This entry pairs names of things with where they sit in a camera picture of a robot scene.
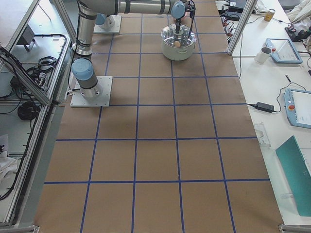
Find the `black cable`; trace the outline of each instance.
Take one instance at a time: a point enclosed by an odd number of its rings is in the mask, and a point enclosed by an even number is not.
[[[19,60],[18,60],[15,56],[13,56],[12,54],[10,54],[10,53],[9,53],[4,47],[2,47],[2,46],[0,46],[0,51],[3,52],[3,53],[5,54],[6,57],[11,58],[11,59],[14,61],[14,63],[16,64],[16,66],[19,68],[19,70],[25,75],[25,77],[27,77],[28,80],[29,80],[30,82],[32,82],[35,86],[37,86],[38,88],[40,88],[40,89],[42,90],[42,88],[41,88],[34,80],[32,80],[32,79],[29,77],[29,75],[27,74],[26,70],[24,69],[24,67],[22,66],[22,64],[19,62]],[[13,70],[13,73],[15,74],[15,76],[16,76],[16,77],[18,78],[18,80],[19,80],[19,75],[17,74],[17,71],[16,71],[15,67],[13,66],[13,64],[12,64],[9,60],[3,58],[2,56],[0,56],[0,58],[1,58],[5,63],[7,63],[7,64],[10,65],[10,67],[11,67],[12,70]]]
[[[223,17],[225,17],[225,18],[228,18],[228,17],[229,17],[229,15],[228,15],[227,13],[223,13],[223,14],[221,14],[220,16],[223,16]],[[238,17],[238,18],[240,19],[240,16],[237,15],[237,14],[231,14],[230,16],[236,16],[236,17]]]
[[[70,93],[74,92],[74,91],[80,91],[80,88],[75,88],[75,89],[71,89],[67,92],[67,95],[69,95]]]
[[[232,28],[234,28],[234,26],[235,26],[235,24],[234,24],[234,22],[232,21],[232,24],[231,24],[231,26],[230,26],[230,28],[229,28],[228,30],[231,30]]]
[[[287,87],[288,87],[289,85],[291,85],[291,84],[296,84],[297,86],[300,86],[301,88],[303,88],[303,89],[306,91],[305,87],[303,87],[303,86],[301,86],[301,85],[299,85],[299,84],[297,84],[297,83],[294,83],[294,82],[291,82],[291,83],[289,83],[286,87],[281,88],[281,89],[280,89],[280,92],[279,92],[279,94],[278,94],[278,96],[277,96],[277,98],[276,98],[280,110],[279,110],[279,111],[273,111],[273,112],[275,112],[275,113],[281,112],[282,108],[281,108],[280,102],[278,101],[278,98],[279,98],[280,95],[281,95],[281,91],[282,91],[283,89],[287,88]]]
[[[309,53],[309,52],[304,52],[304,51],[297,51],[297,52],[299,52],[299,53],[307,53],[307,54],[311,55],[311,53]]]
[[[49,73],[53,70],[53,67],[56,65],[57,59],[55,57],[47,56],[42,57],[38,60],[38,69],[43,73]]]
[[[38,121],[38,115],[35,118],[34,126],[36,125],[37,121]],[[23,164],[24,159],[25,159],[25,157],[27,155],[27,152],[28,152],[28,148],[29,148],[29,145],[30,145],[30,140],[31,140],[31,138],[32,138],[32,136],[34,134],[34,128],[35,128],[34,126],[31,128],[31,131],[29,133],[29,137],[28,137],[28,140],[27,140],[25,151],[23,153],[23,156],[20,158],[20,163],[19,163],[17,172],[15,172],[15,178],[14,178],[13,184],[11,185],[10,188],[7,188],[7,192],[5,194],[0,195],[0,201],[6,199],[11,194],[11,192],[14,190],[14,188],[15,188],[15,184],[17,182],[18,175],[19,175],[19,173],[21,171],[22,164]]]
[[[276,18],[272,18],[272,19],[274,19],[275,21],[278,21],[279,23],[286,23],[286,24],[289,24],[289,25],[292,24],[292,23],[287,23],[287,22],[284,22],[283,20],[279,20],[279,19],[276,19]]]
[[[20,105],[21,101],[22,101],[22,100],[19,100],[17,106],[16,106],[13,110],[11,110],[11,111],[9,111],[9,112],[6,112],[6,113],[0,113],[0,114],[9,114],[9,113],[12,113],[15,109],[18,108],[18,106]]]
[[[190,0],[190,1],[191,1],[191,2],[192,2],[192,4],[193,4],[194,11],[191,11],[191,12],[190,12],[190,17],[191,17],[191,26],[190,26],[190,30],[189,30],[189,34],[188,34],[188,38],[190,37],[191,32],[192,32],[193,22],[194,22],[194,17],[195,17],[195,10],[196,10],[194,1],[193,1],[193,0]]]
[[[40,69],[40,67],[38,66],[39,70],[42,71],[43,73],[47,74],[47,73],[50,72],[50,75],[49,75],[49,77],[48,77],[47,80],[46,80],[46,81],[48,82],[48,84],[46,85],[45,92],[47,92],[48,89],[50,88],[50,85],[51,85],[51,76],[52,76],[52,73],[53,73],[53,71],[54,71],[56,65],[57,65],[58,62],[59,62],[59,59],[60,59],[61,54],[62,54],[63,51],[64,51],[64,47],[65,47],[65,45],[66,45],[66,43],[67,43],[67,38],[66,38],[66,36],[63,35],[63,34],[36,34],[35,36],[41,36],[41,37],[45,37],[45,36],[55,36],[55,37],[57,37],[57,36],[59,36],[59,37],[64,38],[64,43],[63,43],[63,45],[62,45],[62,48],[61,48],[61,50],[60,50],[60,52],[59,52],[59,56],[58,56],[57,59],[54,58],[54,57],[51,57],[51,56],[47,56],[47,57],[44,57],[44,58],[39,59],[39,61],[38,61],[38,65],[40,65],[43,61],[45,61],[45,62],[44,62],[45,64],[42,64],[43,66],[44,66],[44,65],[46,65],[46,66],[51,65],[51,68],[50,68],[50,69],[47,69],[47,70],[42,70],[42,69]]]
[[[17,96],[17,98],[19,98],[20,100],[29,100],[29,98],[24,98],[23,95],[22,96],[19,96],[18,93],[17,93],[17,89],[15,90],[15,95]]]
[[[239,74],[239,79],[241,78],[241,75],[242,75],[242,65],[241,65],[242,43],[243,43],[243,33],[241,33],[241,47],[240,47],[240,74]]]
[[[10,97],[12,94],[14,94],[14,88],[11,89],[11,92],[8,95],[0,96],[0,99],[6,99],[6,98]]]
[[[264,16],[259,16],[258,18],[256,18],[254,21],[252,21],[252,22],[248,22],[248,23],[246,23],[246,24],[249,24],[249,23],[253,23],[253,22],[255,22],[257,19],[259,19],[259,18],[263,18]]]

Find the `black device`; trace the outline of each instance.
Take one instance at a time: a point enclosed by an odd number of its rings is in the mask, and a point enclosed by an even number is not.
[[[10,86],[12,88],[18,88],[22,86],[22,84],[20,83],[20,81],[18,80],[16,76],[13,76],[12,79],[10,80]]]
[[[285,28],[286,33],[290,37],[291,41],[293,42],[299,42],[302,39],[307,39],[308,36],[311,35],[311,26],[308,30],[300,30],[299,32],[294,26],[289,26]]]
[[[227,11],[225,14],[228,20],[233,20],[233,21],[239,21],[242,15],[242,13],[231,12],[231,11]]]
[[[274,106],[266,103],[257,102],[256,104],[249,104],[249,105],[258,110],[268,113],[272,113],[274,111]]]
[[[37,117],[40,112],[40,108],[32,101],[23,103],[17,109],[17,115],[21,120],[32,120]]]
[[[242,13],[247,0],[230,0],[228,11]]]
[[[17,45],[23,45],[25,49],[29,52],[34,46],[34,42],[35,42],[34,36],[35,36],[35,33],[31,29],[31,27],[27,25],[23,34],[19,38]]]

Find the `wire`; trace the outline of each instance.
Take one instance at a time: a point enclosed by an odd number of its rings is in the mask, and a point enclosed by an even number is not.
[[[41,72],[49,73],[50,71],[53,70],[53,67],[56,65],[57,60],[58,59],[56,59],[55,57],[51,57],[51,56],[40,58],[38,60],[38,69]]]
[[[191,32],[192,32],[192,28],[193,28],[193,22],[194,22],[194,16],[195,16],[195,3],[193,0],[190,0],[193,4],[193,8],[194,8],[194,11],[191,11],[190,12],[190,17],[191,17],[191,26],[190,26],[190,29],[189,29],[189,34],[188,34],[188,38],[191,36]]]
[[[276,19],[276,18],[272,18],[274,19],[275,21],[278,21],[279,23],[286,23],[288,25],[292,25],[292,23],[287,23],[287,22],[284,22],[283,20],[279,20],[279,19]]]
[[[296,84],[297,86],[300,86],[301,88],[303,88],[303,89],[306,91],[305,87],[303,87],[303,86],[301,86],[301,85],[299,85],[299,84],[297,84],[297,83],[294,83],[294,82],[291,82],[291,83],[289,83],[287,86],[281,88],[281,89],[280,89],[280,92],[279,92],[279,94],[278,94],[278,96],[277,96],[277,98],[276,98],[280,110],[279,110],[279,111],[273,111],[273,112],[275,112],[275,113],[281,112],[282,108],[281,108],[280,102],[278,101],[278,98],[279,98],[280,95],[281,95],[281,91],[282,91],[283,89],[287,88],[287,87],[288,87],[289,85],[291,85],[291,84]]]
[[[14,111],[15,111],[15,109],[17,109],[17,108],[18,108],[18,106],[20,105],[21,101],[22,101],[22,100],[19,100],[18,104],[16,105],[16,107],[15,107],[13,110],[11,110],[11,111],[9,111],[9,112],[6,112],[6,113],[0,113],[0,114],[9,114],[9,113],[14,112]]]
[[[17,68],[19,69],[19,71],[20,71],[21,73],[23,73],[23,74],[25,75],[25,77],[26,77],[30,82],[32,82],[36,87],[38,87],[38,88],[40,88],[40,89],[42,90],[42,88],[41,88],[34,80],[32,80],[32,79],[28,76],[28,74],[27,74],[25,68],[22,66],[22,64],[20,63],[20,61],[19,61],[14,55],[12,55],[11,53],[9,53],[9,52],[8,52],[4,47],[2,47],[2,46],[0,46],[0,51],[5,55],[5,57],[7,57],[8,59],[11,59],[11,60],[12,60],[12,61],[9,61],[9,60],[3,58],[2,56],[0,56],[0,58],[1,58],[4,62],[8,63],[8,64],[11,66],[11,68],[12,68],[12,70],[13,70],[13,72],[14,72],[14,74],[15,74],[15,76],[16,76],[17,78],[18,78],[19,76],[18,76],[17,71],[16,71],[15,67],[13,66],[12,62],[14,62],[14,64],[15,64],[15,65],[17,66]]]
[[[6,98],[10,97],[13,94],[14,94],[14,88],[11,89],[11,92],[8,95],[0,96],[0,99],[6,99]]]
[[[80,88],[71,89],[71,90],[69,90],[69,91],[67,92],[66,95],[69,95],[69,94],[71,94],[71,93],[73,93],[73,92],[75,92],[75,91],[80,91],[80,90],[81,90]]]
[[[299,53],[307,53],[307,54],[311,54],[311,53],[309,53],[309,52],[304,52],[304,51],[297,51],[297,52],[299,52]]]
[[[20,171],[22,169],[22,164],[23,164],[24,159],[25,159],[25,157],[27,155],[27,152],[28,152],[28,148],[29,148],[29,145],[30,145],[30,140],[31,140],[31,138],[32,138],[32,136],[34,134],[34,128],[35,128],[34,126],[36,125],[36,123],[38,121],[38,116],[39,116],[39,114],[35,118],[35,122],[33,124],[33,127],[30,126],[31,130],[30,130],[29,137],[28,137],[28,140],[27,140],[26,148],[25,148],[25,151],[23,153],[23,156],[20,158],[20,164],[18,166],[17,172],[15,173],[15,178],[14,178],[13,184],[11,185],[10,188],[7,189],[5,194],[0,195],[0,201],[6,199],[11,194],[11,192],[14,190],[14,188],[15,188],[15,184],[17,182],[18,175],[19,175],[19,173],[20,173]]]
[[[254,21],[251,21],[251,22],[248,22],[248,23],[246,23],[246,24],[250,24],[250,23],[253,23],[253,22],[255,22],[257,19],[259,19],[259,18],[263,18],[264,16],[259,16],[258,18],[256,18]]]
[[[239,74],[239,79],[241,78],[241,75],[242,75],[242,65],[241,65],[242,43],[243,43],[243,32],[241,33],[241,47],[240,47],[240,74]]]
[[[307,66],[311,69],[311,66],[309,65],[309,60],[311,59],[311,57],[308,58],[307,60]]]

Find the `white table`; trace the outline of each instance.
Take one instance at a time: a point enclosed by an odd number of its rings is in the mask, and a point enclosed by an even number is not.
[[[258,64],[253,57],[241,58],[242,75],[241,85],[247,103],[264,102],[278,109],[276,98],[279,90],[289,84],[285,74],[292,82],[311,90],[311,76],[308,73],[307,59],[302,57],[300,65],[278,65],[272,58],[264,64]],[[234,58],[238,73],[240,72],[240,59]],[[301,89],[296,85],[289,88]],[[271,184],[276,196],[278,207],[285,225],[311,225],[311,217],[299,216],[294,199],[289,193],[291,190],[282,170],[281,164],[275,153],[281,144],[294,135],[301,148],[311,148],[311,129],[291,126],[286,117],[284,97],[279,97],[282,111],[280,113],[266,113],[249,106],[249,112],[254,124],[262,123],[265,127],[271,147],[261,147],[262,155],[266,163]]]
[[[283,22],[289,23],[289,19],[286,16],[284,10],[279,4],[278,0],[262,0],[265,6],[270,9],[275,9],[274,19],[282,20]],[[279,22],[272,19],[270,22],[263,20],[263,16],[251,15],[248,23],[243,31],[243,41],[242,41],[242,57],[255,57],[260,51],[262,46],[265,46],[265,41],[267,38],[277,38],[277,39],[289,39],[285,27],[288,24]],[[298,51],[306,51],[304,45],[301,42],[294,43]],[[241,49],[241,38],[237,43],[232,56],[239,57]]]

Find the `cup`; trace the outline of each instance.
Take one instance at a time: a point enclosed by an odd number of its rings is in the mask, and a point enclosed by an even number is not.
[[[258,63],[264,63],[271,54],[269,47],[262,47],[259,53],[255,57],[255,61]]]

